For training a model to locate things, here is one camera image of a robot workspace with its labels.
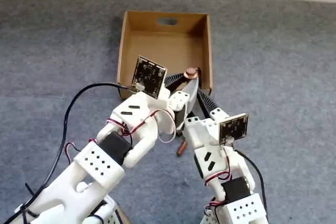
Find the black cable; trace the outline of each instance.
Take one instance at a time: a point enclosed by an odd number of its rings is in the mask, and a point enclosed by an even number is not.
[[[103,218],[101,218],[99,215],[90,215],[89,217],[96,217],[98,220],[101,221],[101,224],[104,224]]]
[[[27,183],[25,183],[25,187],[27,188],[27,190],[29,191],[29,193],[33,196],[33,195],[34,195],[34,192],[33,192],[33,190],[31,189],[31,187],[30,187]]]
[[[264,179],[262,177],[262,174],[260,172],[260,170],[258,169],[257,165],[255,163],[253,163],[253,161],[248,158],[244,153],[242,153],[241,151],[234,149],[235,152],[237,152],[240,156],[242,156],[244,159],[246,159],[247,161],[249,161],[249,163],[253,166],[253,168],[256,170],[259,179],[260,179],[260,186],[261,186],[261,193],[262,193],[262,201],[264,203],[264,208],[266,211],[266,218],[268,219],[268,211],[267,211],[267,201],[266,201],[266,194],[265,194],[265,185],[264,185]]]
[[[51,169],[47,175],[47,177],[45,178],[45,180],[43,181],[42,185],[40,186],[40,188],[34,193],[34,195],[29,199],[29,201],[27,201],[26,203],[24,203],[20,209],[20,211],[14,213],[12,216],[10,216],[5,222],[4,224],[10,224],[15,218],[17,218],[20,214],[23,214],[25,213],[24,212],[24,209],[27,209],[34,201],[35,199],[40,195],[40,193],[43,191],[43,189],[47,186],[48,182],[50,181],[52,175],[54,174],[54,171],[56,169],[56,166],[58,164],[58,161],[59,161],[59,158],[62,154],[62,150],[64,148],[64,145],[65,145],[65,141],[66,141],[66,138],[67,138],[67,128],[68,128],[68,118],[69,118],[69,113],[70,113],[70,110],[72,108],[72,106],[74,105],[75,101],[87,90],[91,89],[91,88],[94,88],[94,87],[100,87],[100,86],[111,86],[111,87],[116,87],[116,88],[119,88],[119,89],[129,89],[128,87],[126,86],[121,86],[121,85],[118,85],[116,83],[112,83],[112,82],[103,82],[103,83],[93,83],[93,84],[90,84],[90,85],[87,85],[86,87],[82,88],[75,96],[74,98],[72,99],[72,101],[70,102],[70,105],[67,109],[67,111],[65,112],[65,115],[64,115],[64,122],[63,122],[63,136],[62,136],[62,141],[61,141],[61,144],[60,144],[60,147],[57,151],[57,154],[56,154],[56,158],[51,166]]]

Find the wire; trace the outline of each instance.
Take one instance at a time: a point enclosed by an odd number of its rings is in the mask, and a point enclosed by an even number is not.
[[[137,126],[135,126],[131,131],[128,130],[128,133],[125,132],[124,136],[129,136],[129,135],[133,134],[135,131],[137,131],[141,126],[143,126],[143,125],[146,123],[146,120],[147,120],[148,118],[154,116],[155,114],[157,114],[157,113],[160,112],[160,111],[163,111],[163,112],[165,112],[165,113],[167,113],[167,114],[169,115],[170,119],[171,119],[172,122],[173,122],[174,132],[173,132],[173,136],[172,136],[172,138],[169,139],[168,141],[163,141],[163,140],[160,138],[160,136],[159,136],[159,140],[160,140],[162,143],[165,143],[165,144],[170,143],[171,141],[173,141],[174,138],[175,138],[175,136],[176,136],[176,125],[175,125],[175,121],[174,121],[173,116],[170,114],[170,112],[169,112],[168,110],[163,110],[163,109],[156,109],[156,110],[154,110],[154,111],[153,111],[152,113],[150,113],[150,114],[149,114],[149,115],[148,115],[148,116],[147,116],[141,123],[139,123]]]
[[[207,205],[207,206],[204,206],[204,208],[203,208],[203,212],[204,212],[204,215],[206,215],[206,216],[208,216],[208,217],[210,217],[210,218],[211,218],[211,216],[207,214],[207,212],[206,212],[207,210],[211,210],[211,208],[210,208],[210,206],[209,206],[209,205]]]
[[[25,212],[25,209],[27,209],[35,200],[36,198],[40,195],[40,193],[43,191],[43,189],[47,186],[48,182],[50,181],[52,175],[55,172],[56,166],[58,164],[58,161],[60,159],[60,156],[62,154],[62,150],[64,148],[65,145],[65,141],[67,138],[67,128],[68,128],[68,118],[69,118],[69,114],[71,111],[72,106],[74,105],[75,101],[87,90],[94,88],[94,87],[100,87],[100,86],[111,86],[111,87],[115,87],[115,88],[119,88],[119,89],[129,89],[129,87],[126,86],[121,86],[118,85],[116,83],[112,83],[112,82],[102,82],[102,83],[93,83],[90,84],[84,88],[82,88],[72,99],[72,101],[70,102],[70,105],[64,115],[64,122],[63,122],[63,136],[62,136],[62,140],[59,146],[59,149],[57,151],[55,160],[51,166],[51,169],[47,175],[47,177],[45,178],[45,180],[43,181],[42,185],[40,186],[40,188],[34,193],[34,195],[26,202],[23,204],[23,208],[20,209],[20,211],[17,211],[16,213],[14,213],[12,216],[10,216],[5,222],[4,224],[10,224],[15,218],[17,218],[20,214],[23,214]]]
[[[226,155],[226,162],[227,162],[227,166],[228,166],[228,170],[223,170],[221,172],[218,172],[218,173],[215,173],[214,175],[212,175],[211,177],[209,177],[206,181],[205,181],[205,186],[208,185],[208,183],[213,180],[214,178],[218,177],[220,180],[228,180],[228,179],[232,179],[232,174],[231,174],[231,167],[230,167],[230,159],[229,159],[229,156],[227,155],[226,153],[226,150],[225,148],[222,146],[223,148],[223,151]],[[221,178],[220,175],[223,175],[223,174],[227,174],[227,176],[225,178]]]
[[[216,178],[216,177],[218,177],[218,176],[220,176],[220,175],[222,175],[222,174],[227,174],[226,179],[230,178],[230,172],[228,172],[227,170],[223,170],[223,171],[221,171],[221,172],[215,173],[214,175],[210,176],[210,177],[205,181],[205,184],[204,184],[204,185],[207,186],[208,183],[209,183],[211,180],[213,180],[214,178]]]
[[[219,202],[215,208],[214,208],[214,213],[215,213],[215,217],[216,217],[216,220],[217,220],[217,223],[219,223],[219,218],[218,218],[218,215],[217,215],[217,207],[220,207],[220,206],[223,206],[226,204],[226,201],[222,201],[222,202]]]
[[[71,164],[71,158],[70,158],[70,154],[69,154],[69,147],[70,146],[72,146],[77,152],[80,152],[80,149],[78,149],[73,142],[71,142],[71,143],[69,142],[65,145],[64,153],[68,158],[69,165]]]
[[[228,166],[228,170],[229,170],[229,174],[225,177],[225,178],[221,178],[221,177],[218,177],[220,180],[227,180],[227,179],[232,179],[232,174],[231,174],[231,167],[230,167],[230,159],[229,159],[229,156],[227,155],[226,153],[226,150],[225,150],[225,147],[222,146],[222,149],[225,153],[225,156],[226,156],[226,163],[227,163],[227,166]]]
[[[242,153],[241,151],[234,149],[235,152],[237,152],[240,156],[242,156],[244,159],[246,159],[247,161],[249,161],[249,163],[253,166],[253,168],[256,170],[259,179],[260,179],[260,186],[261,186],[261,193],[262,193],[262,201],[264,203],[264,208],[266,211],[266,218],[268,220],[268,211],[267,211],[267,201],[266,201],[266,193],[265,193],[265,185],[264,185],[264,179],[262,177],[262,174],[259,170],[259,168],[257,167],[257,165],[250,159],[248,158],[244,153]]]
[[[130,134],[130,131],[128,129],[127,124],[125,124],[124,122],[120,123],[117,120],[114,120],[112,118],[108,118],[106,121],[108,123],[113,123],[116,126],[118,126],[121,129],[122,136],[130,136],[130,143],[131,143],[131,145],[133,147],[133,137],[132,137],[132,134]]]

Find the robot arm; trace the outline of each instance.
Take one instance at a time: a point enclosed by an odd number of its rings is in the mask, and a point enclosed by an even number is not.
[[[62,211],[54,218],[54,223],[82,223],[125,176],[122,166],[133,167],[154,146],[160,125],[165,125],[166,133],[175,130],[171,122],[174,113],[168,107],[169,94],[163,88],[155,102],[152,97],[138,92],[115,108],[110,122],[98,133],[97,143],[90,142],[41,192],[29,211],[40,214],[61,206]],[[112,123],[114,121],[124,122],[131,132],[135,129],[132,133],[134,146],[117,133],[120,126]],[[77,191],[77,185],[87,176],[95,181],[84,191]],[[26,216],[27,222],[35,219],[32,215]],[[23,216],[19,215],[11,223],[22,224]]]
[[[188,118],[183,135],[194,149],[201,178],[215,195],[215,202],[207,206],[201,223],[267,224],[260,196],[253,192],[255,181],[244,158],[233,149],[234,137],[246,135],[246,131],[238,134],[240,129],[246,130],[241,127],[243,123],[247,125],[246,114],[229,117],[201,90],[198,91],[198,101],[206,119]],[[223,137],[220,133],[222,126],[232,127],[223,140],[220,139]]]

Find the ventilation hole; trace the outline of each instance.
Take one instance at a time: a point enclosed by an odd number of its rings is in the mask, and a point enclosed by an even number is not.
[[[137,105],[129,105],[128,106],[130,109],[139,109],[140,106],[137,106]]]
[[[208,161],[211,156],[211,152],[207,152],[204,157],[204,161]]]
[[[120,114],[122,114],[122,115],[133,115],[133,113],[129,112],[129,111],[121,111]]]
[[[209,166],[208,166],[208,170],[212,170],[214,168],[215,164],[216,164],[215,162],[211,161]]]

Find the bracket with holes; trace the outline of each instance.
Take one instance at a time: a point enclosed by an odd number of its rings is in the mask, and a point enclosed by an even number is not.
[[[75,157],[75,162],[105,188],[114,186],[115,178],[121,179],[125,175],[123,168],[94,142]]]
[[[266,215],[259,194],[252,194],[224,206],[233,224],[246,224]]]

